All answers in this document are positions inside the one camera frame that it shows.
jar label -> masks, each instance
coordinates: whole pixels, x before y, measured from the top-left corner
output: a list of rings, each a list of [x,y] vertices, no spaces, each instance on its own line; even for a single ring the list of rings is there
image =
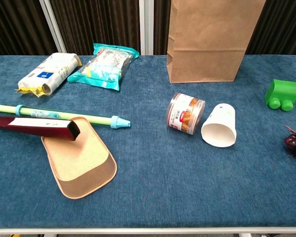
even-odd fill
[[[188,95],[179,94],[177,96],[169,116],[170,127],[181,131],[186,110],[192,99],[193,97]]]

cherry stem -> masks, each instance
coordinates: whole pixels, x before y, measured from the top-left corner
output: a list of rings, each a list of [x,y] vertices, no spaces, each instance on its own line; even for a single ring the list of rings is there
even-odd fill
[[[292,132],[293,134],[296,134],[296,132],[294,130],[292,130],[290,127],[286,126],[285,127],[288,129],[289,132]]]

blue table cover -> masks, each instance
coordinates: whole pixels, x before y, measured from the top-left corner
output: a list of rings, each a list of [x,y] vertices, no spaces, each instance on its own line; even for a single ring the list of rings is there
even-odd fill
[[[118,115],[132,126],[94,126],[118,172],[79,200],[61,194],[40,137],[0,130],[0,228],[296,226],[296,158],[283,143],[284,126],[296,129],[296,102],[283,112],[263,99],[273,79],[296,81],[296,56],[247,55],[234,82],[185,84],[169,83],[166,56],[141,56],[120,92],[66,82],[51,96],[16,93],[45,58],[0,56],[0,104]],[[199,128],[191,136],[167,127],[176,92],[206,101],[200,125],[216,104],[233,105],[235,145],[216,148]]]

snack bag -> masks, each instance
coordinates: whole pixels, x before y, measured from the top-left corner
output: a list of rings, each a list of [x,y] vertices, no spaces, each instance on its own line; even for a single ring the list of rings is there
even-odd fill
[[[53,53],[18,82],[17,91],[51,95],[77,66],[81,61],[76,54]]]
[[[95,57],[68,77],[68,82],[80,82],[119,90],[119,80],[139,52],[124,46],[94,43]]]

rolled package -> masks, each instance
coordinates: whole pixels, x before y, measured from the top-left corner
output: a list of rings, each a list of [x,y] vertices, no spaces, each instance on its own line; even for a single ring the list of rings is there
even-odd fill
[[[53,53],[18,82],[17,91],[37,97],[51,95],[77,66],[81,60],[76,54]]]

